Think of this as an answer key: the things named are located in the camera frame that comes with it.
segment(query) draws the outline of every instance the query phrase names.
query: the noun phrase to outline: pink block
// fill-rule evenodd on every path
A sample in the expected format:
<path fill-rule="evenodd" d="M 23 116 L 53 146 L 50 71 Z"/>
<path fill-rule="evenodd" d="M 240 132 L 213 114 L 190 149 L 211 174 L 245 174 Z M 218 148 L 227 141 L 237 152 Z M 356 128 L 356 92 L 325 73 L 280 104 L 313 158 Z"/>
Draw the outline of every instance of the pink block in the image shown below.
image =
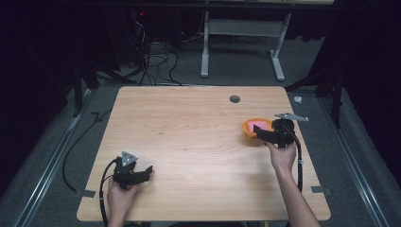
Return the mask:
<path fill-rule="evenodd" d="M 248 131 L 253 132 L 253 125 L 259 127 L 261 130 L 268 130 L 268 123 L 266 121 L 248 121 Z"/>

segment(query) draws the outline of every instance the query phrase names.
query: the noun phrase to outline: white desk frame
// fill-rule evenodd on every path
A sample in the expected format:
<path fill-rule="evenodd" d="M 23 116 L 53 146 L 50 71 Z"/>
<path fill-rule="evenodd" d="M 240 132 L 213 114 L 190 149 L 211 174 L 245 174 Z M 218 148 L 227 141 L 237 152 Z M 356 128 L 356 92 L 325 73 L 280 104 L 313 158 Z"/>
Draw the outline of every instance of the white desk frame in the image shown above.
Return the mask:
<path fill-rule="evenodd" d="M 270 51 L 271 62 L 274 67 L 275 75 L 278 81 L 284 81 L 284 73 L 281 68 L 278 54 L 280 53 L 283 40 L 286 36 L 289 19 L 291 14 L 286 14 L 284 21 L 243 21 L 243 20 L 224 20 L 210 19 L 209 12 L 204 15 L 204 35 L 203 51 L 201 57 L 200 76 L 207 78 L 209 76 L 209 35 L 246 35 L 246 36 L 269 36 L 277 37 L 278 42 L 274 50 Z"/>

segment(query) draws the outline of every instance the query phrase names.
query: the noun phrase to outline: metal track on floor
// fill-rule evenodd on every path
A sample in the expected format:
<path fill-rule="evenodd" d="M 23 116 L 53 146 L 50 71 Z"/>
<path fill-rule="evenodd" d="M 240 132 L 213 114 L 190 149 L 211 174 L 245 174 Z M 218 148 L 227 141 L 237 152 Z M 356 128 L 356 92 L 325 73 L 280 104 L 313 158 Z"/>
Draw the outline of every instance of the metal track on floor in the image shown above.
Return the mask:
<path fill-rule="evenodd" d="M 377 227 L 390 226 L 388 221 L 386 220 L 386 217 L 383 214 L 382 209 L 377 203 L 375 193 L 373 192 L 372 188 L 366 181 L 366 178 L 363 175 L 363 172 L 361 171 L 359 165 L 357 164 L 357 160 L 355 159 L 352 150 L 348 146 L 342 131 L 336 127 L 336 124 L 332 120 L 330 104 L 328 103 L 326 98 L 318 98 L 318 101 L 325 115 L 327 116 L 328 121 L 330 122 L 330 125 L 333 128 L 333 131 L 337 135 L 337 139 L 340 142 L 343 155 L 345 157 L 345 163 L 348 165 L 351 176 L 355 181 L 359 194 L 362 197 L 366 205 L 366 208 L 368 209 L 369 215 L 371 216 L 373 223 Z"/>
<path fill-rule="evenodd" d="M 89 89 L 86 90 L 81 112 L 72 119 L 67 130 L 62 135 L 61 140 L 57 145 L 57 148 L 44 171 L 44 174 L 42 175 L 35 189 L 33 190 L 32 195 L 26 203 L 24 210 L 20 213 L 13 226 L 29 226 L 30 222 L 33 220 L 33 217 L 35 216 L 36 211 L 38 210 L 48 187 L 53 181 L 53 178 L 62 163 L 62 160 L 67 151 L 66 146 L 68 145 L 68 142 L 70 141 L 71 136 L 75 128 L 77 127 L 77 124 L 80 121 L 82 114 L 88 107 L 89 103 L 92 101 L 94 93 L 94 91 L 90 91 Z"/>

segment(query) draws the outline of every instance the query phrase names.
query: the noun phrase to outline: gray carpet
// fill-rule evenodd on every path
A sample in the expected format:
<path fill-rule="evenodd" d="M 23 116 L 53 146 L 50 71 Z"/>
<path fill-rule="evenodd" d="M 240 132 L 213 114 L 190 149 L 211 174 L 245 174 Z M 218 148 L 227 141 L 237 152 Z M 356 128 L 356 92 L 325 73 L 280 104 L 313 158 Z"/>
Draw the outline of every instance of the gray carpet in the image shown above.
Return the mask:
<path fill-rule="evenodd" d="M 313 63 L 322 41 L 303 43 L 301 40 L 285 41 L 280 61 L 286 76 L 284 82 L 278 82 L 273 74 L 268 58 L 268 50 L 274 47 L 275 41 L 255 38 L 236 37 L 239 41 L 226 46 L 225 42 L 212 42 L 210 51 L 209 78 L 202 79 L 201 47 L 183 45 L 181 48 L 168 47 L 162 44 L 152 47 L 163 52 L 175 51 L 179 55 L 177 67 L 172 71 L 172 77 L 182 84 L 192 85 L 240 85 L 240 86 L 288 86 L 304 78 Z M 172 84 L 168 81 L 168 72 L 174 66 L 175 57 L 169 54 L 166 63 L 156 66 L 164 57 L 151 57 L 148 75 L 144 76 L 143 85 Z M 78 126 L 67 145 L 82 136 L 85 130 L 94 122 L 92 114 L 103 114 L 113 106 L 118 89 L 124 84 L 101 81 L 101 86 L 94 91 L 94 96 L 87 109 L 82 114 Z M 295 96 L 302 96 L 303 102 L 293 101 Z M 371 216 L 360 196 L 346 159 L 341 152 L 336 131 L 330 125 L 330 118 L 323 111 L 321 100 L 313 94 L 313 87 L 303 87 L 288 93 L 288 98 L 294 112 L 308 116 L 310 121 L 299 125 L 308 146 L 309 153 L 317 171 L 321 184 L 329 188 L 331 193 L 326 196 L 331 210 L 331 218 L 322 221 L 322 226 L 375 226 Z M 36 148 L 21 168 L 8 191 L 0 200 L 0 226 L 12 226 L 19 217 L 30 195 L 40 180 L 47 163 L 51 159 L 62 134 L 68 128 L 74 112 L 73 97 L 70 94 L 69 104 L 59 113 L 38 142 Z M 352 102 L 344 91 L 343 105 L 340 112 L 342 129 L 340 130 L 353 151 L 359 167 L 372 187 L 377 201 L 386 216 L 390 226 L 401 225 L 401 190 L 390 174 L 386 165 L 375 150 L 363 124 L 355 113 Z M 95 124 L 74 146 L 67 163 L 66 175 L 69 182 L 78 189 L 84 189 L 97 149 L 106 129 L 107 115 L 102 122 Z M 29 226 L 102 226 L 100 222 L 80 222 L 76 218 L 80 199 L 64 184 L 61 168 L 57 169 L 51 185 L 44 194 L 41 205 L 35 212 Z M 270 226 L 285 226 L 285 222 L 272 221 Z"/>

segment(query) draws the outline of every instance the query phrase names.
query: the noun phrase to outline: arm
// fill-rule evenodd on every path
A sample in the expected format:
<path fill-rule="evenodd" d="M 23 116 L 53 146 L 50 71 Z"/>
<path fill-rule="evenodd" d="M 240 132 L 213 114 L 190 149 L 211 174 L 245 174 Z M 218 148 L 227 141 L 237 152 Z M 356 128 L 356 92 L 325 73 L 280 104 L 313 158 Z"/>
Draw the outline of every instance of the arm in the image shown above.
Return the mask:
<path fill-rule="evenodd" d="M 287 208 L 290 226 L 321 226 L 292 177 L 291 170 L 296 156 L 295 144 L 286 148 L 277 148 L 271 143 L 266 145 L 270 149 L 271 163 Z"/>
<path fill-rule="evenodd" d="M 113 178 L 110 178 L 109 192 L 107 194 L 110 208 L 109 227 L 124 226 L 125 217 L 132 206 L 138 189 L 139 184 L 134 185 L 130 190 L 121 189 L 120 185 L 115 183 Z"/>

